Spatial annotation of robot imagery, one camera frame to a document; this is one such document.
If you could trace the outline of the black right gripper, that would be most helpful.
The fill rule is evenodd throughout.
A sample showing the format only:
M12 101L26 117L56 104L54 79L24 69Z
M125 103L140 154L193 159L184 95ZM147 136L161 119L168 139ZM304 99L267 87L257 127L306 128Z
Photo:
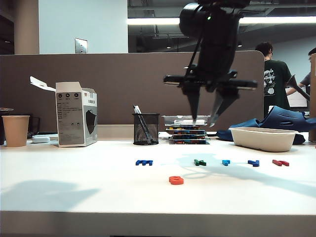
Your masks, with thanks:
M212 72L209 68L203 69L199 62L195 62L194 57L185 67L184 75L166 75L163 83L180 88L182 93L187 96L193 124L197 120L200 89L204 87L208 92L216 90L213 109L208 119L210 127L213 127L219 116L239 98L238 90L255 90L257 88L255 80L237 79L237 71Z

